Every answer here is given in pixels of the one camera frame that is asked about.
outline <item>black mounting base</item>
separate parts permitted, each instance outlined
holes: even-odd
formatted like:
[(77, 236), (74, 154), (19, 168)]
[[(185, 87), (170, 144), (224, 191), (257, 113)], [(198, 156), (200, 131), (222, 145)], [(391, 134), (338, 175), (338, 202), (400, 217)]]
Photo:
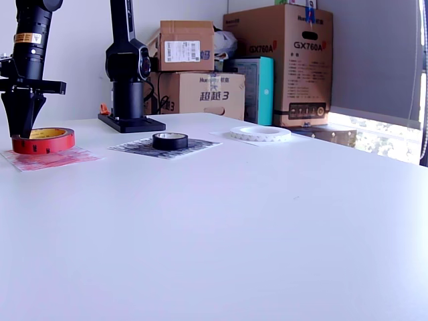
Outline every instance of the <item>black mounting base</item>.
[(162, 122), (147, 117), (115, 120), (110, 116), (98, 114), (98, 119), (123, 134), (131, 132), (159, 132), (167, 129)]

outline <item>brown cardboard box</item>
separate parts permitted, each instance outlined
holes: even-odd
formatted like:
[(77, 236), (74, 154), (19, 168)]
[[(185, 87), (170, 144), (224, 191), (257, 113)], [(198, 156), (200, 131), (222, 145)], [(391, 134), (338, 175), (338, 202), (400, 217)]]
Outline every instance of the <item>brown cardboard box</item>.
[(333, 16), (306, 8), (274, 5), (224, 16), (223, 28), (238, 39), (245, 56), (275, 59), (276, 126), (321, 125), (328, 122), (332, 90)]
[(161, 21), (159, 70), (214, 70), (214, 27), (211, 21)]
[(210, 112), (243, 120), (245, 76), (227, 73), (152, 73), (150, 81), (155, 87), (155, 95), (145, 104), (145, 114), (156, 114), (158, 111), (159, 75), (160, 97), (165, 101), (162, 114)]

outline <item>black robotic arm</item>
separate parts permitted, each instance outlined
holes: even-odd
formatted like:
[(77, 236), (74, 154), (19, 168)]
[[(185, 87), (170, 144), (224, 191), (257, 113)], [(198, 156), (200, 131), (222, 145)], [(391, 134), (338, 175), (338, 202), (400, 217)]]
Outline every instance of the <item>black robotic arm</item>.
[(119, 132), (165, 130), (144, 115), (144, 83), (150, 76), (147, 47), (135, 39), (132, 0), (110, 0), (113, 44), (106, 51), (106, 72), (113, 82), (111, 115), (98, 118)]
[(43, 68), (52, 12), (63, 0), (16, 0), (17, 32), (11, 57), (0, 59), (1, 99), (10, 135), (29, 138), (33, 123), (44, 105), (43, 94), (66, 93), (63, 82), (43, 80)]

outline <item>red tape roll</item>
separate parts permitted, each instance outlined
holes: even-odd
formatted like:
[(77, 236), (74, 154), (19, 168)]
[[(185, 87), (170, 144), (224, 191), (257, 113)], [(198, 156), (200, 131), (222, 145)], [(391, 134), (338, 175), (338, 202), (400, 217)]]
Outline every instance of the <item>red tape roll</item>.
[(75, 145), (74, 130), (68, 128), (33, 129), (29, 138), (12, 136), (13, 151), (18, 154), (41, 155), (61, 152)]

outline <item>black tape roll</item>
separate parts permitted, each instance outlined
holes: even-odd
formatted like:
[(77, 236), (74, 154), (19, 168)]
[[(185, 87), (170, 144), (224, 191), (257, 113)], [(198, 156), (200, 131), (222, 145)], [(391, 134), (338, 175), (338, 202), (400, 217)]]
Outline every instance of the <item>black tape roll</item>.
[(189, 146), (189, 137), (175, 132), (163, 132), (153, 135), (153, 148), (159, 150), (178, 150)]

